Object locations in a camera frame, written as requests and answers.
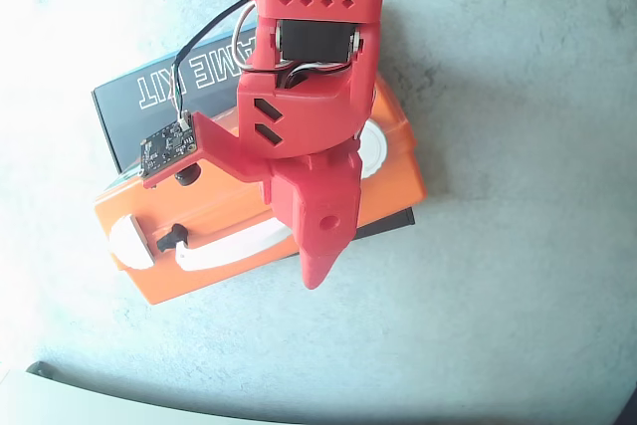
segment white wire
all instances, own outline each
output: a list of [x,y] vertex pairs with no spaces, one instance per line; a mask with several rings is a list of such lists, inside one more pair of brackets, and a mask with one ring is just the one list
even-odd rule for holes
[[[250,12],[252,12],[256,6],[257,3],[254,0],[248,2],[248,5],[246,5],[246,7],[243,9],[241,15],[239,15],[239,19],[237,20],[237,24],[235,25],[235,30],[232,33],[232,58],[235,61],[235,64],[237,64],[237,67],[245,72],[251,72],[256,69],[254,69],[251,65],[246,64],[243,60],[241,60],[241,57],[239,57],[239,35],[241,34],[243,23],[246,21],[246,18],[248,18]],[[274,70],[284,70],[291,64],[291,61],[283,61],[277,64],[274,67]]]
[[290,76],[295,75],[298,72],[302,72],[303,70],[323,70],[329,72],[330,70],[338,70],[345,65],[346,64],[322,64],[320,62],[316,62],[314,64],[302,64],[293,69],[290,72]]

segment black wire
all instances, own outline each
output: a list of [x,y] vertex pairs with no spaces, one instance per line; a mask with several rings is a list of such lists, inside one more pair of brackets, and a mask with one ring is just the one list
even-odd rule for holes
[[343,65],[342,67],[339,67],[337,69],[332,69],[332,70],[319,70],[319,69],[301,70],[299,72],[296,72],[295,74],[289,75],[286,78],[285,89],[291,89],[294,86],[294,79],[300,75],[309,74],[309,73],[317,74],[317,75],[338,74],[340,72],[344,72],[345,70],[349,69],[349,67],[351,67],[351,64],[346,64],[346,65]]
[[176,102],[177,102],[177,106],[179,108],[179,115],[181,116],[181,112],[183,110],[183,96],[181,94],[181,79],[179,77],[179,66],[181,65],[181,62],[183,62],[183,60],[188,57],[188,54],[190,53],[190,51],[192,49],[195,48],[195,46],[201,42],[201,40],[212,30],[214,29],[219,23],[221,23],[222,20],[224,20],[226,17],[228,17],[230,14],[232,14],[233,12],[236,12],[237,10],[239,10],[241,7],[243,7],[244,5],[246,5],[249,2],[249,0],[239,0],[237,2],[235,2],[233,5],[231,5],[230,7],[228,7],[226,10],[224,10],[222,13],[220,13],[219,15],[217,15],[214,19],[212,19],[210,22],[208,22],[208,25],[206,25],[203,29],[201,29],[201,31],[195,35],[190,42],[188,42],[175,56],[175,60],[172,63],[172,72],[174,72],[174,77],[175,77],[175,96],[176,96]]

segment red robotic arm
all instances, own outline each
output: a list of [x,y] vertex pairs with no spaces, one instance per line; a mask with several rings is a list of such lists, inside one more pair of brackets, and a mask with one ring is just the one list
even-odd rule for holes
[[196,151],[144,186],[200,159],[261,181],[264,202],[293,230],[304,282],[314,289],[356,232],[358,135],[373,103],[382,0],[253,1],[257,43],[239,82],[238,137],[194,114]]

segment white handle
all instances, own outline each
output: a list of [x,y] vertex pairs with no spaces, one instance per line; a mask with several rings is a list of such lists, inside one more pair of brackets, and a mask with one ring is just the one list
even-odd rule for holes
[[188,249],[180,242],[175,259],[184,271],[219,268],[266,251],[291,235],[288,226],[272,218],[200,248]]

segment screw hole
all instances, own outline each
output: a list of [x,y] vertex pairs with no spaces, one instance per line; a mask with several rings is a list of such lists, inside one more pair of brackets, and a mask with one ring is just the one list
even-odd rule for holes
[[336,216],[325,216],[320,220],[318,226],[324,231],[331,231],[340,224],[340,220]]

